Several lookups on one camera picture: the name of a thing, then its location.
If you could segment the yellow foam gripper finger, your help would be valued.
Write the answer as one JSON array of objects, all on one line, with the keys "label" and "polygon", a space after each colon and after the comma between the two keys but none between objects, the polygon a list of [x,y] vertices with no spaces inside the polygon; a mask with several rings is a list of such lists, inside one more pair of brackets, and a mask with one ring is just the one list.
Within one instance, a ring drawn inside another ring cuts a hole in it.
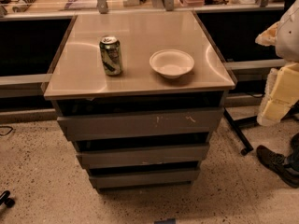
[{"label": "yellow foam gripper finger", "polygon": [[262,126],[280,123],[299,101],[299,63],[287,63],[280,69],[272,68],[264,92],[257,122]]}]

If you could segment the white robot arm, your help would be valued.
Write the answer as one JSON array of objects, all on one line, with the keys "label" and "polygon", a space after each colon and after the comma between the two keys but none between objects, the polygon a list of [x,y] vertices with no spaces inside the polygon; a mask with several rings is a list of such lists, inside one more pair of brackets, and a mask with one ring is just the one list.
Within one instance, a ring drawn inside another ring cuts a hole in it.
[{"label": "white robot arm", "polygon": [[279,123],[299,101],[299,10],[289,8],[280,21],[259,34],[255,42],[274,46],[286,64],[268,74],[257,122],[262,126]]}]

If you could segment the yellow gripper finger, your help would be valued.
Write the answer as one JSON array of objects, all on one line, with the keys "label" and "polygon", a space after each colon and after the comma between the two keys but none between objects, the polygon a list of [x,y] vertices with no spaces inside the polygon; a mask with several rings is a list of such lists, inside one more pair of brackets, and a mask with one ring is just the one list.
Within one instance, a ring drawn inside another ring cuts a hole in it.
[{"label": "yellow gripper finger", "polygon": [[278,22],[272,24],[255,38],[255,43],[261,46],[275,46],[277,41]]}]

